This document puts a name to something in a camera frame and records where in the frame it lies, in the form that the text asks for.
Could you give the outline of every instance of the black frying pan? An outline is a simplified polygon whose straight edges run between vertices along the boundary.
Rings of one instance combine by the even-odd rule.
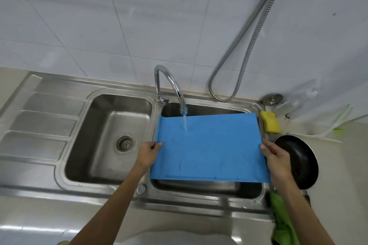
[[[290,154],[292,175],[299,189],[312,187],[318,178],[318,163],[309,145],[292,135],[279,136],[274,143]]]

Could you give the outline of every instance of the chrome faucet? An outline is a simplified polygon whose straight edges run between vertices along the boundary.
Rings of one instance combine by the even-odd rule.
[[[156,99],[155,99],[156,103],[168,103],[168,99],[161,95],[159,71],[161,71],[167,77],[172,88],[175,90],[175,93],[177,94],[180,103],[180,113],[182,115],[187,115],[188,109],[186,108],[186,103],[184,100],[184,96],[182,95],[182,91],[180,90],[178,83],[176,82],[170,71],[162,65],[157,65],[154,68],[154,81],[156,83]]]

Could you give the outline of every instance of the green cloth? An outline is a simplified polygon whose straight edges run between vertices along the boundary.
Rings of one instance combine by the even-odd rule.
[[[284,202],[277,191],[270,192],[271,207],[276,216],[272,240],[280,245],[300,245]]]

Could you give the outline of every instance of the cutting board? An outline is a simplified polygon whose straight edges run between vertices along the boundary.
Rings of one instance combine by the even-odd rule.
[[[161,180],[270,182],[255,113],[159,118],[163,142],[150,177]]]

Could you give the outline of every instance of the forearm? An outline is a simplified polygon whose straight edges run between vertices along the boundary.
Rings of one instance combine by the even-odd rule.
[[[334,245],[294,181],[278,190],[302,245]]]
[[[70,245],[113,244],[122,220],[144,172],[133,167],[124,182],[108,201],[73,238]]]

